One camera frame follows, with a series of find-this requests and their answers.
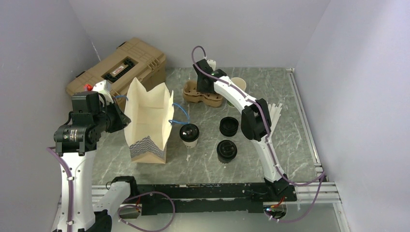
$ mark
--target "open paper bag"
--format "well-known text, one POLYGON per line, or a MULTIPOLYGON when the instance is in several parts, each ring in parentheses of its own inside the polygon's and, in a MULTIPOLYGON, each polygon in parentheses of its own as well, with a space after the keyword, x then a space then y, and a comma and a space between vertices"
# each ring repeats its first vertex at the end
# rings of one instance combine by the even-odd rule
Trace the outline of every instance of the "open paper bag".
POLYGON ((174 92, 165 83, 147 92, 137 78, 128 89, 125 115, 131 123, 124 129, 131 160, 142 163, 166 163, 166 143, 174 116, 174 92))

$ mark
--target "white wall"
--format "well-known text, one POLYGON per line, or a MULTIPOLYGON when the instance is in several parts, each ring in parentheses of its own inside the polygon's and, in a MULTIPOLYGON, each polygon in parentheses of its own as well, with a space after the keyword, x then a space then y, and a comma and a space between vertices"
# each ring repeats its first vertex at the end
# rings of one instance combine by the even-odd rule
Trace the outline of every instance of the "white wall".
POLYGON ((67 120, 66 84, 97 62, 67 1, 0 3, 0 230, 49 232, 61 193, 45 148, 67 120))
POLYGON ((354 232, 409 231, 410 3, 332 0, 296 66, 354 232))
POLYGON ((191 67, 199 44, 220 67, 294 67, 328 2, 70 0, 101 58, 136 36, 174 67, 191 67))

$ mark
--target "chevron pattern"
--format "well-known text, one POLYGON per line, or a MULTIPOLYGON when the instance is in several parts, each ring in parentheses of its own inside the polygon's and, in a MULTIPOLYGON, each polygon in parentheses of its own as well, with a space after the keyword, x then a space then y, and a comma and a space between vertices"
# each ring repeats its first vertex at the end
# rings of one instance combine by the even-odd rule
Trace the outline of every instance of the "chevron pattern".
POLYGON ((151 152, 161 159, 164 158, 164 151, 162 151, 151 138, 145 137, 130 146, 131 158, 142 155, 146 152, 151 152))

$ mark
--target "black lid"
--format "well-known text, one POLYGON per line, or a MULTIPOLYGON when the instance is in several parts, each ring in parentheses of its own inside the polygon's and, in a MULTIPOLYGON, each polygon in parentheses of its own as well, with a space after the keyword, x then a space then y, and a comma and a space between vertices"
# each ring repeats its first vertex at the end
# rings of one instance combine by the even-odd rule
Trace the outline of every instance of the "black lid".
POLYGON ((238 149, 230 140, 222 140, 217 146, 218 159, 222 163, 229 163, 236 157, 238 149))
POLYGON ((227 137, 232 137, 238 131, 238 126, 239 122, 236 118, 224 117, 220 121, 219 130, 223 135, 227 137))
POLYGON ((193 142, 199 137, 199 128, 191 123, 185 124, 179 130, 179 137, 185 142, 193 142))

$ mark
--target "tan toolbox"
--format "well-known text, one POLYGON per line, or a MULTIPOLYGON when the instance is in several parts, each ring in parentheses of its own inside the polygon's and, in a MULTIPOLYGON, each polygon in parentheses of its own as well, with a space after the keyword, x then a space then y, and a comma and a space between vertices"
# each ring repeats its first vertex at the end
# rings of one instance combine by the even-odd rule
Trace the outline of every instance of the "tan toolbox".
MULTIPOLYGON (((67 93, 73 95, 84 91, 86 84, 108 80, 111 83, 111 95, 127 95, 128 87, 134 77, 143 84, 147 91, 165 81, 165 54, 145 42, 132 38, 124 42, 116 51, 89 70, 79 74, 67 85, 67 93)), ((117 102, 122 110, 125 98, 117 102)))

